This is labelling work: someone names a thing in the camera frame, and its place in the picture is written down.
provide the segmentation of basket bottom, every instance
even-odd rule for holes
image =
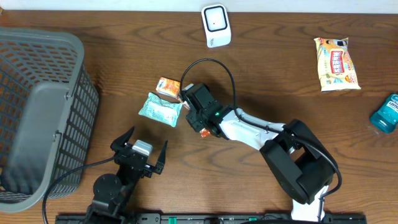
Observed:
[[[32,194],[39,187],[67,88],[67,83],[47,82],[31,91],[2,173],[1,185],[8,192]]]

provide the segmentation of green connector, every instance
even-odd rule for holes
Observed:
[[[177,218],[175,218],[175,217],[170,217],[170,218],[169,218],[169,224],[177,224]]]

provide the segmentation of teal bottle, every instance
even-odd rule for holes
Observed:
[[[398,95],[392,94],[383,106],[371,116],[371,122],[385,133],[395,130],[398,123]]]

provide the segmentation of small orange and white box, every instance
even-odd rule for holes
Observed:
[[[176,98],[180,91],[180,82],[168,78],[160,78],[156,91],[160,94]]]

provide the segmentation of wooden table surface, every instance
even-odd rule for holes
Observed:
[[[136,139],[154,145],[155,162],[169,140],[161,176],[142,179],[131,208],[164,213],[264,213],[290,210],[292,201],[262,156],[240,142],[202,139],[185,121],[176,128],[138,115],[160,77],[179,80],[194,61],[210,57],[234,75],[238,106],[267,121],[301,119],[336,159],[343,186],[326,198],[326,210],[364,213],[369,223],[396,223],[398,131],[386,135],[369,117],[398,89],[398,17],[351,14],[230,13],[232,41],[208,49],[200,13],[6,11],[0,25],[75,34],[85,46],[85,65],[101,101],[87,163],[113,155],[112,140],[136,127]],[[349,37],[359,91],[320,92],[315,37]],[[218,65],[194,67],[186,83],[204,82],[223,103],[231,84]],[[49,220],[84,213],[93,183],[116,173],[110,162],[85,171],[71,196],[50,200]],[[0,223],[42,223],[41,203]]]

